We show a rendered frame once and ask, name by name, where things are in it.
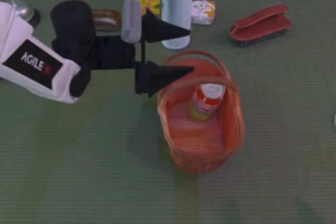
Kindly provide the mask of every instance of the brush handle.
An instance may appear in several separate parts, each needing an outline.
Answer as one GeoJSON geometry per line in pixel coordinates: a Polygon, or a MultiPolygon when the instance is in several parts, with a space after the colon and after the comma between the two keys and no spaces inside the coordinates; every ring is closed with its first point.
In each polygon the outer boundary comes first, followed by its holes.
{"type": "Polygon", "coordinates": [[[237,20],[234,27],[245,28],[273,15],[284,13],[288,10],[286,5],[274,5],[260,10],[246,18],[237,20]]]}
{"type": "Polygon", "coordinates": [[[118,31],[121,15],[116,10],[96,9],[92,11],[96,31],[118,31]]]}

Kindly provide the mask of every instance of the white bottle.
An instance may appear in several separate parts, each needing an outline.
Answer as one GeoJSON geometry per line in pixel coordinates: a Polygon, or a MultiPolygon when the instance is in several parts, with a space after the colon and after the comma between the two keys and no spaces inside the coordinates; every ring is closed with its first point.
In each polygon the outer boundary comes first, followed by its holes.
{"type": "MultiPolygon", "coordinates": [[[[172,25],[191,29],[191,11],[193,0],[162,0],[162,20],[172,25]]],[[[162,41],[164,47],[179,50],[190,43],[190,35],[162,41]]]]}

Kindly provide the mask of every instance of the table surface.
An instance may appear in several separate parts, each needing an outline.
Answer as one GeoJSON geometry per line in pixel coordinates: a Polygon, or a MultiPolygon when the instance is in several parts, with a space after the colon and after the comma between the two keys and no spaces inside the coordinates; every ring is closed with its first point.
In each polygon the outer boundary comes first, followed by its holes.
{"type": "MultiPolygon", "coordinates": [[[[64,0],[29,0],[34,35],[50,46],[49,13],[64,0]]],[[[121,9],[123,0],[83,0],[121,9]]],[[[191,176],[162,154],[155,98],[134,94],[133,71],[95,72],[73,105],[0,83],[0,223],[336,223],[336,0],[214,0],[189,48],[209,51],[240,88],[243,148],[222,168],[191,176]],[[250,48],[231,24],[288,5],[293,28],[250,48]]],[[[148,59],[172,52],[148,45],[148,59]]]]}

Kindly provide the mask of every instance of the silver object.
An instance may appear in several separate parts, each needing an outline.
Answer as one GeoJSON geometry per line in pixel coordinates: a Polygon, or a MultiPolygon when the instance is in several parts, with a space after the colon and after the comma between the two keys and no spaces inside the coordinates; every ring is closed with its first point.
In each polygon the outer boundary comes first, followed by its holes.
{"type": "Polygon", "coordinates": [[[25,21],[29,22],[33,18],[35,10],[25,0],[9,0],[8,3],[15,8],[16,15],[20,16],[25,21]]]}

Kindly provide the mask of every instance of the red basket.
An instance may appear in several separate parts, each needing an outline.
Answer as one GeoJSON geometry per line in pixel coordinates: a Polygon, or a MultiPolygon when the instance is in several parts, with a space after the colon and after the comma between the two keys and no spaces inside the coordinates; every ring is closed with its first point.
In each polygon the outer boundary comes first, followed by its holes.
{"type": "Polygon", "coordinates": [[[192,73],[173,82],[158,93],[157,107],[164,137],[175,165],[185,173],[207,173],[221,167],[239,149],[244,140],[245,125],[237,86],[224,64],[213,55],[200,50],[186,50],[170,56],[164,65],[193,66],[192,73]],[[202,55],[202,59],[182,59],[183,55],[202,55]],[[187,105],[196,86],[221,84],[226,93],[216,114],[207,122],[193,121],[187,105]]]}

